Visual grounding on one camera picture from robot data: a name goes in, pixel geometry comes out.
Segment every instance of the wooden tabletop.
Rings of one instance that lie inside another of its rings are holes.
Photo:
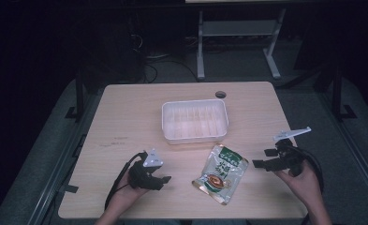
[[[169,101],[215,99],[223,91],[228,134],[221,142],[250,161],[228,205],[192,186],[215,142],[171,145],[162,131],[162,105]],[[113,181],[125,163],[155,148],[164,160],[154,176],[172,176],[161,190],[141,197],[122,218],[302,218],[306,209],[273,173],[255,169],[253,159],[268,159],[272,137],[289,125],[268,82],[199,82],[110,85],[59,208],[61,218],[98,218]]]

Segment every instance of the plastic bin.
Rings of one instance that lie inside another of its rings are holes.
[[[228,115],[221,99],[166,102],[162,129],[168,143],[220,142],[228,132]]]

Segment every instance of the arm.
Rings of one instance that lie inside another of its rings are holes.
[[[139,199],[143,194],[145,194],[148,189],[142,188],[132,188],[130,185],[124,187],[128,184],[128,172],[125,173],[121,182],[117,188],[122,188],[118,190],[110,200],[108,208],[96,222],[96,225],[111,225],[114,224],[120,215],[125,212],[131,205]]]
[[[274,174],[280,177],[303,202],[308,210],[312,224],[332,224],[321,196],[315,172],[306,160],[302,163],[302,173],[296,177],[283,171],[275,172]]]

